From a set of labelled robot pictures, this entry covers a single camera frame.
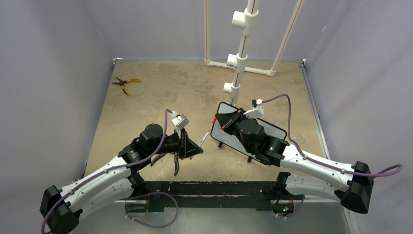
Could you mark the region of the small black-framed whiteboard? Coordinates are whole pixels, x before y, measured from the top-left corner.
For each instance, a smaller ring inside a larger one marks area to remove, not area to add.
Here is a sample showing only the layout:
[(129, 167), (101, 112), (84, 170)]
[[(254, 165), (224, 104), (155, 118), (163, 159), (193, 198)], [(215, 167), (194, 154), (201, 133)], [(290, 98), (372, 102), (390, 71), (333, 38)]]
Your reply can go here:
[[(226, 102), (220, 102), (217, 108), (217, 113), (220, 114), (227, 114), (227, 113), (232, 113), (234, 111), (237, 111), (238, 108), (235, 106), (232, 106)], [(271, 124), (261, 118), (257, 118), (257, 122), (264, 127), (265, 132), (273, 137), (277, 137), (280, 139), (285, 140), (287, 137), (287, 131), (274, 125)], [(235, 136), (231, 136), (227, 133), (225, 133), (223, 130), (221, 130), (220, 124), (218, 122), (218, 120), (216, 120), (213, 123), (210, 135), (213, 139), (219, 141), (220, 143), (222, 143), (223, 145), (226, 145), (228, 147), (233, 148), (236, 151), (239, 151), (240, 153), (246, 155), (247, 157), (249, 157), (251, 160), (255, 160), (255, 161), (259, 161), (258, 159), (256, 159), (256, 157), (250, 153), (248, 153), (244, 147), (242, 146), (242, 144), (239, 142), (239, 140), (235, 137)]]

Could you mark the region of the red and white marker pen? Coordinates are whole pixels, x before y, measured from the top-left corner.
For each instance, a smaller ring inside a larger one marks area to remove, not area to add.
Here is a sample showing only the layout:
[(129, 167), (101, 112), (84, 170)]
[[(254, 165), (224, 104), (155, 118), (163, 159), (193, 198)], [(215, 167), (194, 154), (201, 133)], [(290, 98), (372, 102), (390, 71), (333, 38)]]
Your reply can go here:
[(210, 131), (207, 131), (206, 134), (203, 136), (203, 138), (201, 139), (200, 143), (198, 144), (198, 147), (201, 148), (202, 144), (204, 143), (204, 141), (206, 140), (208, 134), (210, 133)]

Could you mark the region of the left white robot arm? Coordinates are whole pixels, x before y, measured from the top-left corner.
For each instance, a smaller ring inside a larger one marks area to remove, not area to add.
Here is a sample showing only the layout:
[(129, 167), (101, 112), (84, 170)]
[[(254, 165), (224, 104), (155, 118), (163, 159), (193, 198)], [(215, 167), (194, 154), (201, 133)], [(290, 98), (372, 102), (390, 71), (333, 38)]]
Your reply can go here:
[(166, 127), (149, 124), (139, 137), (98, 170), (62, 188), (55, 185), (47, 188), (39, 209), (43, 216), (40, 231), (68, 234), (81, 219), (109, 203), (128, 197), (142, 198), (145, 182), (139, 170), (149, 165), (154, 155), (175, 153), (179, 159), (186, 159), (203, 152), (184, 128), (168, 136)]

